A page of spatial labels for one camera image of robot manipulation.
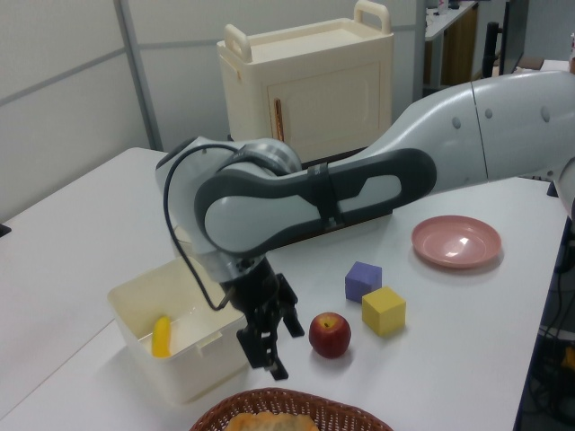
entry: purple cube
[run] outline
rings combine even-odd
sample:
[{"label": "purple cube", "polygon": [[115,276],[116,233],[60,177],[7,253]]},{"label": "purple cube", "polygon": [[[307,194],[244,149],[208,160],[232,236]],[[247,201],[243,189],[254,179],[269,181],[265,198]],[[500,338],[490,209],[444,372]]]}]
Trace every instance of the purple cube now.
[{"label": "purple cube", "polygon": [[361,297],[382,286],[382,269],[363,262],[356,262],[345,276],[345,297],[361,303]]}]

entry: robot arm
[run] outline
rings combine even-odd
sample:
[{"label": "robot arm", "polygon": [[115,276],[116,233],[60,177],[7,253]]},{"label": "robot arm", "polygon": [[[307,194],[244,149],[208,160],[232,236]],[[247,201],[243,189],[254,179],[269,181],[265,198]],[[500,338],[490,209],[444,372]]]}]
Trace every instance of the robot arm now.
[{"label": "robot arm", "polygon": [[555,181],[571,215],[574,137],[575,75],[508,75],[413,103],[370,147],[339,162],[302,171],[295,153],[272,139],[199,138],[166,156],[156,176],[163,187],[172,171],[170,209],[194,258],[245,313],[238,338],[252,366],[285,378],[275,328],[283,318],[292,336],[303,331],[296,297],[266,251],[431,193],[518,175]]}]

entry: cream cabinet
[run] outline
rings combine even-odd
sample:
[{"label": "cream cabinet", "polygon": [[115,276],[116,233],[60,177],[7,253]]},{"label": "cream cabinet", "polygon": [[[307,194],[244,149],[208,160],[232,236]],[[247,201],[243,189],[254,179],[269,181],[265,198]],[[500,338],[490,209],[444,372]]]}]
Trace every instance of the cream cabinet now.
[{"label": "cream cabinet", "polygon": [[390,28],[387,9],[367,0],[353,20],[255,36],[226,26],[217,48],[232,138],[277,138],[302,162],[372,144],[391,125]]}]

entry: bread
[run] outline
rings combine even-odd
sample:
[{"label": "bread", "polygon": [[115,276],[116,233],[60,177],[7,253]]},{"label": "bread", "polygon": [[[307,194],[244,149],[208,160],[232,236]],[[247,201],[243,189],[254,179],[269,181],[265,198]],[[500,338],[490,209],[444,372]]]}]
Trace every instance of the bread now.
[{"label": "bread", "polygon": [[307,415],[274,415],[263,411],[257,415],[240,413],[230,420],[226,431],[319,431]]}]

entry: yellow cube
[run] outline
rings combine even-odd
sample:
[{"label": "yellow cube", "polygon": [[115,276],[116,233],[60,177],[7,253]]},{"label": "yellow cube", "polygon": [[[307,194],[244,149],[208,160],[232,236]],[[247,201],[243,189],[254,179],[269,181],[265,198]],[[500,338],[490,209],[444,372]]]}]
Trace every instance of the yellow cube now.
[{"label": "yellow cube", "polygon": [[383,337],[405,326],[406,303],[389,286],[363,295],[361,318],[378,336]]}]

